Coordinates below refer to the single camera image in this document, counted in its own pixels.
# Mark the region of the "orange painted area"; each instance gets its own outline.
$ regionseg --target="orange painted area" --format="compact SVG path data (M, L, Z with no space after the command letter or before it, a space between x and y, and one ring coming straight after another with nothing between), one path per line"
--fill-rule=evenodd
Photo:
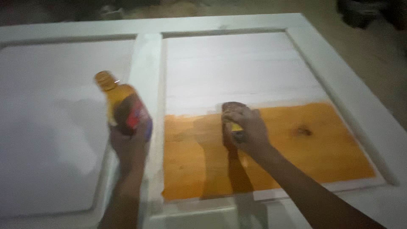
M353 136L328 103L260 109L269 140L290 162L319 183L374 177ZM165 117L166 200L213 198L279 188L244 152L222 145L220 114Z

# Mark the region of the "person's left hand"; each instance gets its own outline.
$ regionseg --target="person's left hand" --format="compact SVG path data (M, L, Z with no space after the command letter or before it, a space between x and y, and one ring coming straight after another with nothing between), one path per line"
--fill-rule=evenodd
M147 155L146 149L146 130L148 120L141 119L136 133L132 136L122 134L117 127L110 128L110 144L116 151L120 161L120 171L122 174L128 174L133 169L144 169L144 163Z

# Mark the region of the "hand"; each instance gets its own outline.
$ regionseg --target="hand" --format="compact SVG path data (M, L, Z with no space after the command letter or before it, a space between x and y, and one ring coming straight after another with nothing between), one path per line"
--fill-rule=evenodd
M233 144L240 150L245 151L256 159L257 154L271 148L269 143L267 128L260 116L259 110L251 110L248 107L239 107L231 112L225 112L222 119L226 122L226 128L231 135L231 123L239 124L245 135L245 140L242 143L229 136Z
M143 171L147 156L145 137L147 126L148 120L141 119L136 133L132 136L122 134L117 127L109 126L110 144L119 158L122 175L134 169Z

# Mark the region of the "orange paint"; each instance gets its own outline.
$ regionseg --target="orange paint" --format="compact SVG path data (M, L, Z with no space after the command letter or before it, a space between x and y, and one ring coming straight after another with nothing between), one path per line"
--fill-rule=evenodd
M357 142L327 103L260 109L269 140L319 183L374 177ZM222 145L220 114L165 117L166 200L279 188L250 156Z

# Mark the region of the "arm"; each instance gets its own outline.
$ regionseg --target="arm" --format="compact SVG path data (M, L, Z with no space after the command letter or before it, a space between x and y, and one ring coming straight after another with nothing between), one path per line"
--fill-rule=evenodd
M110 143L120 161L120 178L99 224L100 229L137 228L140 185L146 158L146 123L134 136L123 135L110 127Z
M229 137L278 182L313 228L384 228L322 187L273 148L258 110L241 108L224 114L223 118L242 126L245 142L239 144Z

